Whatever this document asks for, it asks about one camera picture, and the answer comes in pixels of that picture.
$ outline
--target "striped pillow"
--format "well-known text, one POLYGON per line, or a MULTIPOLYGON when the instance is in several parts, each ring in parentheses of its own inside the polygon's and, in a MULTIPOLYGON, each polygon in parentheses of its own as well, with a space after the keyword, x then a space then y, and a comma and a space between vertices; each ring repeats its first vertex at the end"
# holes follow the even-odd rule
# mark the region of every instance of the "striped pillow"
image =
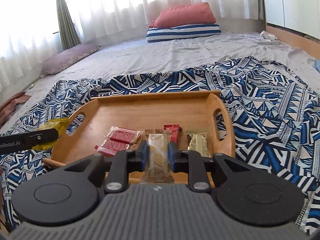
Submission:
POLYGON ((220 33, 217 24, 187 24, 167 29, 150 28, 147 32, 147 42, 196 38, 220 33))

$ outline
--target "purple pillow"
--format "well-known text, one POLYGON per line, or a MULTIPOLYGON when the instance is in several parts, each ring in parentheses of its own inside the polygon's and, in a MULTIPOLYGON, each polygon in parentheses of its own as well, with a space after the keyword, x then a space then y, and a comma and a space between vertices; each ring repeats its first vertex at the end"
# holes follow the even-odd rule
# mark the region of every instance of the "purple pillow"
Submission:
POLYGON ((61 71, 71 67, 81 59, 95 53, 101 46, 93 44, 79 44, 66 49, 62 53, 52 56, 46 61, 42 62, 41 75, 55 75, 61 71))

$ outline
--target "patterned blanket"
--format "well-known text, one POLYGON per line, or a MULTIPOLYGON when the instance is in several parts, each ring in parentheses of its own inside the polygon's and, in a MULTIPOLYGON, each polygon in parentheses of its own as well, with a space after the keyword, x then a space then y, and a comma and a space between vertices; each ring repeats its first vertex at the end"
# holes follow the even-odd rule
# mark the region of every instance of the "patterned blanket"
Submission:
MULTIPOLYGON (((93 96, 215 89, 222 90, 220 97, 233 121, 236 157, 301 188, 305 206, 296 223, 313 233, 320 225, 320 94, 275 61, 244 57, 176 72, 117 76, 108 82, 61 80, 6 134, 32 131, 49 119, 70 116, 93 96), (267 64, 283 67, 299 84, 266 69, 267 64)), ((80 121, 75 120, 69 132, 80 121)), ((220 117, 218 121, 223 129, 220 117)), ((42 158, 50 153, 29 150, 0 156, 4 212, 14 227, 19 221, 11 205, 12 192, 21 182, 46 172, 42 158)))

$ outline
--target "red candy wrapper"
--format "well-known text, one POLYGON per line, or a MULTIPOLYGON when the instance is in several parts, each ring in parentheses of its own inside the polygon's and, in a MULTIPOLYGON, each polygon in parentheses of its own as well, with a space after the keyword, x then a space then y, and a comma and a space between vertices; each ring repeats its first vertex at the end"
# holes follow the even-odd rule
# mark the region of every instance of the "red candy wrapper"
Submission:
POLYGON ((141 131, 130 130, 121 127, 111 127, 109 138, 112 141, 135 144, 141 133, 141 131))
POLYGON ((129 144, 106 139, 100 147, 96 145, 95 149, 106 156, 114 156, 118 151, 126 150, 129 147, 129 144))
POLYGON ((175 142, 178 144, 179 140, 179 131, 182 130, 182 128, 178 124, 166 124, 164 126, 165 131, 171 131, 171 135, 169 137, 169 141, 175 142))

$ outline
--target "gold snack wrapper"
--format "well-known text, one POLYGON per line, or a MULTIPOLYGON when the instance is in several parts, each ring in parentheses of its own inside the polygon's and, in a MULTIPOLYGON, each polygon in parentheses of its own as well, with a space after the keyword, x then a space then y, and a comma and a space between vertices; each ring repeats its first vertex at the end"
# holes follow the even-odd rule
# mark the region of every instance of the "gold snack wrapper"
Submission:
MULTIPOLYGON (((40 131, 40 130, 46 130, 46 129, 56 129, 58 131, 59 137, 62 135, 63 132, 65 132, 65 130, 67 129, 69 125, 69 118, 64 117, 64 118, 56 118, 56 119, 51 119, 48 122, 41 124, 37 129, 35 129, 35 131, 40 131)), ((43 151, 43 150, 48 150, 51 147, 53 147, 54 143, 56 141, 53 142, 48 142, 45 144, 38 144, 36 146, 33 146, 32 149, 33 150, 39 150, 39 151, 43 151)))

